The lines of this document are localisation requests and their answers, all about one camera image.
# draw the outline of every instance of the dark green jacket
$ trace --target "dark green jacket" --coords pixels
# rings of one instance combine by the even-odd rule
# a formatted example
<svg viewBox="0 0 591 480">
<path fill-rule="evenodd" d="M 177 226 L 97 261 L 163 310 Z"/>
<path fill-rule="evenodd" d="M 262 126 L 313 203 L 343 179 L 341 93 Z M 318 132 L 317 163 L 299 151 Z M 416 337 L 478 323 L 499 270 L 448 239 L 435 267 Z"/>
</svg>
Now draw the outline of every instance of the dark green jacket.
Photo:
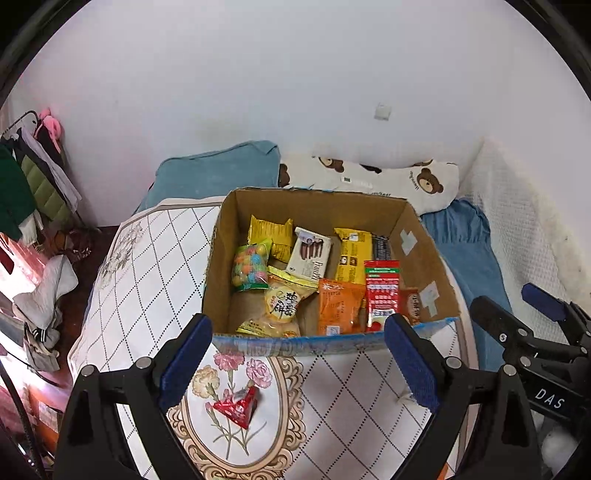
<svg viewBox="0 0 591 480">
<path fill-rule="evenodd" d="M 0 232 L 19 240 L 18 226 L 35 208 L 35 199 L 21 167 L 0 145 Z"/>
</svg>

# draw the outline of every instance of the wall socket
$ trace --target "wall socket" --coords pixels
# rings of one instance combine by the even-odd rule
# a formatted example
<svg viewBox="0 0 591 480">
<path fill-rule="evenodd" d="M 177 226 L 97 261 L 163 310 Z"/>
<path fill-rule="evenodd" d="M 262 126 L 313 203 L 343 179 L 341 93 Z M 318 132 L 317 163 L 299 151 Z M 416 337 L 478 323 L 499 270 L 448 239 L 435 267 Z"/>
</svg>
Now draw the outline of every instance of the wall socket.
<svg viewBox="0 0 591 480">
<path fill-rule="evenodd" d="M 392 107 L 389 105 L 384 105 L 383 103 L 379 103 L 378 106 L 375 108 L 375 115 L 374 118 L 376 120 L 390 120 L 390 114 L 392 113 Z"/>
</svg>

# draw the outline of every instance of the cardboard box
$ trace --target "cardboard box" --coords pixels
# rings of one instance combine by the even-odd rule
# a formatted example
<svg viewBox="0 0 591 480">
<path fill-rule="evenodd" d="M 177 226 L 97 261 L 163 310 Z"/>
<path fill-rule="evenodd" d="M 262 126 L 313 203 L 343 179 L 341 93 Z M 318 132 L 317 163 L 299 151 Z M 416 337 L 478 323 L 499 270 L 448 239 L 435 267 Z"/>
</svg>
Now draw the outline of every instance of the cardboard box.
<svg viewBox="0 0 591 480">
<path fill-rule="evenodd" d="M 331 237 L 327 278 L 334 278 L 340 257 L 335 227 L 386 236 L 392 257 L 400 261 L 402 283 L 419 289 L 423 304 L 421 321 L 459 317 L 456 295 L 435 244 L 406 200 L 319 190 L 239 189 L 230 192 L 221 207 L 203 297 L 202 311 L 213 322 L 213 330 L 218 334 L 214 344 L 221 350 L 238 349 L 249 355 L 296 355 L 384 346 L 383 333 L 316 336 L 317 294 L 305 299 L 298 308 L 302 338 L 233 335 L 245 320 L 237 319 L 236 312 L 254 310 L 252 303 L 257 301 L 254 293 L 234 292 L 230 281 L 234 255 L 239 246 L 246 244 L 251 215 L 281 224 L 291 218 L 294 226 Z M 285 264 L 271 263 L 285 268 Z"/>
</svg>

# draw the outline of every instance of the yellow cookie package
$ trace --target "yellow cookie package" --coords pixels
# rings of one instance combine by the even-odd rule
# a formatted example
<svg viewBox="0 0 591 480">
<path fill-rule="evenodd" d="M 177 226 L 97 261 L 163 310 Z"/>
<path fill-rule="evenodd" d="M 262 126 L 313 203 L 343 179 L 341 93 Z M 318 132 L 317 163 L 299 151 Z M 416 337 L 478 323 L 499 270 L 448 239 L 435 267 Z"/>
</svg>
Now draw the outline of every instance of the yellow cookie package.
<svg viewBox="0 0 591 480">
<path fill-rule="evenodd" d="M 351 228 L 335 228 L 342 243 L 335 280 L 365 285 L 366 260 L 373 260 L 371 233 Z"/>
<path fill-rule="evenodd" d="M 248 228 L 248 243 L 257 244 L 265 238 L 273 240 L 271 256 L 287 263 L 290 260 L 291 246 L 293 243 L 294 225 L 291 218 L 285 225 L 259 220 L 251 215 L 251 224 Z"/>
<path fill-rule="evenodd" d="M 260 317 L 243 322 L 236 332 L 262 337 L 300 336 L 297 307 L 318 289 L 318 284 L 270 266 L 268 283 L 269 289 L 261 292 Z"/>
</svg>

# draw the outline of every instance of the blue gripper pad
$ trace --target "blue gripper pad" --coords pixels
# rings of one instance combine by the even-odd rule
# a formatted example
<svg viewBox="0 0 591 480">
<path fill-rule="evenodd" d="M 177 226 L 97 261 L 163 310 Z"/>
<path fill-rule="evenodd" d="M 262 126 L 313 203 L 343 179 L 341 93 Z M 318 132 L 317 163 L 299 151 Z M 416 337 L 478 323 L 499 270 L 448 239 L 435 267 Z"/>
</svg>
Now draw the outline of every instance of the blue gripper pad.
<svg viewBox="0 0 591 480">
<path fill-rule="evenodd" d="M 435 376 L 393 316 L 384 325 L 384 341 L 417 403 L 435 413 L 439 408 Z"/>
<path fill-rule="evenodd" d="M 158 406 L 161 411 L 166 412 L 169 408 L 179 404 L 212 342 L 212 337 L 212 321 L 205 315 L 198 314 L 193 317 L 193 320 L 178 338 L 168 341 L 172 342 L 171 345 L 176 348 L 177 352 L 160 376 Z"/>
<path fill-rule="evenodd" d="M 533 283 L 523 285 L 521 298 L 553 322 L 566 320 L 564 303 Z"/>
</svg>

